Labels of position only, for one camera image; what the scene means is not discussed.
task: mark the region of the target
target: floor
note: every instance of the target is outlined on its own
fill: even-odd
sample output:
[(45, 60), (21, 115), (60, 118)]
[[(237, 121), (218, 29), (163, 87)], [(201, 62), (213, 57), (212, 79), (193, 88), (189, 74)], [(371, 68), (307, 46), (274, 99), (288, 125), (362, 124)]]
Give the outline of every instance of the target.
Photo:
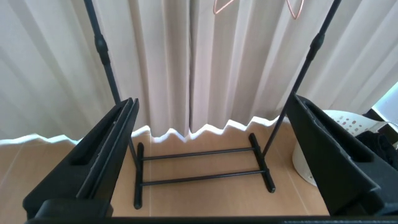
[[(171, 134), (162, 142), (144, 132), (133, 138), (144, 144), (145, 156), (249, 147), (254, 133), (264, 147), (272, 127), (252, 122), (246, 131), (227, 126), (222, 135), (205, 131), (194, 140), (181, 141)], [(114, 191), (114, 216), (240, 216), (240, 215), (327, 215), (318, 189), (304, 181), (293, 168), (296, 138), (284, 123), (266, 156), (276, 185), (270, 194), (261, 175), (245, 175), (181, 184), (144, 187), (143, 206), (135, 210), (135, 168), (127, 150)], [(0, 223), (23, 223), (23, 198), (74, 147), (69, 141), (48, 144), (33, 140), (0, 146)], [(236, 152), (212, 156), (147, 161), (144, 181), (258, 169), (254, 154)]]

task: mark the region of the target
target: black metal garment rack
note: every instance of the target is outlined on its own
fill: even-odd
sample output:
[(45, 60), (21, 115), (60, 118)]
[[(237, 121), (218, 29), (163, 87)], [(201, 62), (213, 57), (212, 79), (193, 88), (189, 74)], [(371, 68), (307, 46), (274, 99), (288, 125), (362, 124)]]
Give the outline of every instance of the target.
[[(325, 38), (326, 30), (335, 15), (335, 12), (340, 4), (341, 0), (334, 0), (331, 8), (326, 15), (326, 19), (323, 22), (323, 25), (319, 31), (319, 33), (315, 36), (312, 40), (310, 50), (308, 51), (307, 58), (303, 64), (303, 67), (295, 81), (295, 84), (290, 92), (290, 95), (295, 94), (304, 79), (304, 76), (314, 59), (316, 53), (320, 49), (323, 43), (323, 39)], [(95, 45), (96, 49), (101, 57), (102, 64), (104, 65), (104, 69), (106, 72), (106, 76), (109, 81), (109, 85), (111, 87), (111, 91), (113, 94), (113, 98), (115, 103), (118, 104), (120, 102), (118, 88), (116, 86), (116, 82), (114, 80), (113, 71), (111, 68), (111, 61), (108, 55), (108, 47), (106, 45), (106, 41), (101, 34), (100, 26), (98, 24), (98, 20), (96, 18), (95, 9), (92, 3), (92, 0), (85, 0), (86, 10), (88, 16), (90, 18), (91, 26), (93, 27), (94, 35), (95, 35)], [(254, 133), (249, 135), (249, 142), (251, 143), (251, 147), (247, 148), (240, 148), (240, 149), (225, 149), (225, 150), (217, 150), (217, 151), (206, 151), (206, 152), (194, 152), (194, 153), (185, 153), (185, 154), (174, 154), (174, 155), (167, 155), (167, 156), (155, 156), (155, 157), (144, 157), (144, 145), (142, 143), (138, 144), (137, 154), (134, 150), (134, 146), (132, 141), (129, 141), (129, 147), (131, 150), (132, 157), (134, 159), (134, 164), (136, 166), (136, 184), (135, 184), (135, 192), (134, 192), (134, 207), (136, 209), (140, 209), (142, 207), (142, 188), (148, 185), (159, 185), (159, 184), (171, 184), (171, 183), (179, 183), (179, 182), (188, 182), (194, 180), (206, 180), (206, 179), (215, 179), (221, 177), (234, 177), (239, 175), (249, 175), (249, 174), (261, 174), (262, 178), (264, 179), (264, 183), (266, 185), (267, 190), (270, 193), (275, 192), (275, 184), (272, 180), (270, 170), (267, 167), (265, 156), (278, 132), (278, 129), (283, 121), (283, 118), (286, 114), (287, 104), (282, 109), (282, 112), (279, 116), (279, 119), (276, 122), (275, 128), (272, 131), (272, 134), (269, 137), (269, 140), (261, 152), (261, 148), (258, 145), (256, 137)], [(204, 175), (199, 177), (187, 177), (181, 179), (170, 179), (170, 180), (157, 180), (151, 182), (143, 182), (143, 171), (144, 171), (144, 161), (150, 161), (155, 159), (170, 159), (170, 158), (178, 158), (178, 157), (189, 157), (189, 156), (204, 156), (209, 154), (221, 154), (221, 153), (229, 153), (229, 152), (241, 152), (241, 151), (253, 151), (254, 155), (256, 156), (256, 160), (259, 166), (258, 170), (251, 170), (245, 172), (233, 172), (227, 174), (215, 174), (215, 175)]]

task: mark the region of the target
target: white plastic basket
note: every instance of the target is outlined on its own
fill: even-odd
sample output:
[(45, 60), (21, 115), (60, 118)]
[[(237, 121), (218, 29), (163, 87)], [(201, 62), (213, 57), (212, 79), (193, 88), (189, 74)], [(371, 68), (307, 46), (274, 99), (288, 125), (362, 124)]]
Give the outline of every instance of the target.
[[(324, 112), (353, 136), (357, 136), (365, 131), (375, 133), (386, 124), (384, 121), (375, 121), (346, 111), (325, 110)], [(293, 152), (293, 165), (301, 177), (308, 183), (317, 186), (299, 143), (296, 144)]]

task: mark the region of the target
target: curtain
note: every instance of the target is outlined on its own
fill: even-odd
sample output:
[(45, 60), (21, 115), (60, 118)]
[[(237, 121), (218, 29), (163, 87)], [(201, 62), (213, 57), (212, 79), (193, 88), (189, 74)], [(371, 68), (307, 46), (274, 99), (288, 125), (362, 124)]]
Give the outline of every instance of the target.
[[(218, 1), (220, 8), (227, 1)], [(300, 0), (290, 0), (298, 9)], [(332, 0), (96, 0), (136, 128), (182, 135), (281, 111)], [(114, 105), (83, 1), (0, 2), (0, 139), (82, 138)], [(364, 113), (398, 81), (396, 0), (342, 1), (298, 91), (322, 109)]]

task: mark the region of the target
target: copper hanger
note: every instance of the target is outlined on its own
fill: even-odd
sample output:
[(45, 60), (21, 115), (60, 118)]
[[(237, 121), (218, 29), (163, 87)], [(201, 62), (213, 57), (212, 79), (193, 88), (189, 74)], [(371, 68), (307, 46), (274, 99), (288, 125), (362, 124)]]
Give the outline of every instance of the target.
[(291, 13), (293, 19), (294, 19), (294, 20), (298, 19), (299, 16), (300, 16), (300, 14), (301, 14), (301, 10), (303, 9), (304, 0), (301, 0), (300, 9), (298, 10), (297, 15), (294, 14), (293, 9), (292, 9), (292, 6), (290, 5), (289, 0), (286, 0), (286, 2), (287, 2), (287, 7), (289, 7), (289, 11), (290, 11), (290, 13)]
[(217, 0), (214, 0), (214, 5), (213, 5), (213, 13), (214, 15), (217, 15), (219, 12), (221, 12), (225, 7), (227, 7), (229, 4), (231, 4), (234, 0), (230, 0), (228, 3), (226, 3), (223, 7), (221, 7), (219, 10), (216, 11), (217, 7)]

